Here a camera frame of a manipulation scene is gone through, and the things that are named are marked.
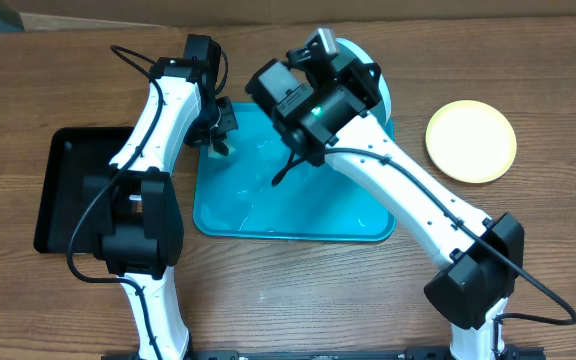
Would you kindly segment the light blue plate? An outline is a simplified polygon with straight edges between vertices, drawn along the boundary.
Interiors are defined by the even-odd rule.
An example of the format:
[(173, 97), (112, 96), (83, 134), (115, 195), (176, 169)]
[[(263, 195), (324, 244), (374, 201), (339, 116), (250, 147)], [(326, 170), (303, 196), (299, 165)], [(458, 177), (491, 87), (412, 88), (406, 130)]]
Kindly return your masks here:
[[(370, 55), (351, 40), (337, 38), (336, 41), (340, 48), (341, 57), (348, 59), (358, 58), (364, 64), (373, 63)], [(383, 74), (380, 75), (378, 80), (378, 91), (381, 101), (371, 109), (371, 112), (381, 122), (381, 125), (386, 127), (391, 120), (392, 99)]]

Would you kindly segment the yellow-green plate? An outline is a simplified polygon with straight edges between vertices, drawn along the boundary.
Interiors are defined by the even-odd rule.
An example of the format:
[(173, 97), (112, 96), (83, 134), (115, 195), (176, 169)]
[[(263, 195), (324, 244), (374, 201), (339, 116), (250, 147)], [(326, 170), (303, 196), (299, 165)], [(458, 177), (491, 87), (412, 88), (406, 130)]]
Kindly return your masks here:
[(474, 100), (448, 103), (430, 118), (427, 153), (447, 176), (465, 183), (488, 183), (503, 176), (517, 154), (517, 139), (507, 118)]

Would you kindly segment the green sponge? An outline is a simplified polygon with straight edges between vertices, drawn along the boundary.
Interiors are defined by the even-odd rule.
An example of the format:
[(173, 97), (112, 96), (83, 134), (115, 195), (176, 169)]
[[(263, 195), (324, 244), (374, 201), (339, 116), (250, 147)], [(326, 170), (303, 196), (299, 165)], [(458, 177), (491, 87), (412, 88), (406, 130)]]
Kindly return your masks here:
[(215, 142), (209, 147), (209, 156), (211, 158), (227, 157), (230, 154), (230, 147), (226, 142)]

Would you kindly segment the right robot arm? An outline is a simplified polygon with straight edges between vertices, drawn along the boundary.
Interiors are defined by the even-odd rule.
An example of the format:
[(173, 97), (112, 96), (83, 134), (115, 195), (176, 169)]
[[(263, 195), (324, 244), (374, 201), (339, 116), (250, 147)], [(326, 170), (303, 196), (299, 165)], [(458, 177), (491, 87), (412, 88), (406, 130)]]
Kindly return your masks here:
[(522, 225), (460, 200), (384, 130), (390, 96), (381, 68), (357, 45), (318, 28), (303, 47), (272, 59), (246, 93), (300, 160), (327, 164), (384, 206), (438, 274), (424, 293), (452, 328), (454, 359), (508, 359), (504, 309), (523, 264)]

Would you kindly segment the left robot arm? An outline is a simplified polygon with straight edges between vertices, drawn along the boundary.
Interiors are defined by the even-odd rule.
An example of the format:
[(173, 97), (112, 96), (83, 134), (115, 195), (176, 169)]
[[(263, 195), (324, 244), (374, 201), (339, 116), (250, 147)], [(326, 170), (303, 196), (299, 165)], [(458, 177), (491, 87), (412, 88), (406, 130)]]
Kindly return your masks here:
[(144, 110), (109, 161), (109, 175), (85, 179), (90, 203), (71, 236), (88, 242), (109, 274), (81, 273), (72, 246), (66, 258), (79, 280), (123, 288), (139, 336), (133, 358), (188, 359), (191, 335), (179, 309), (174, 274), (184, 228), (172, 172), (183, 145), (206, 145), (228, 155), (227, 134), (238, 125), (229, 98), (221, 93), (227, 55), (211, 37), (191, 34), (182, 56), (149, 64)]

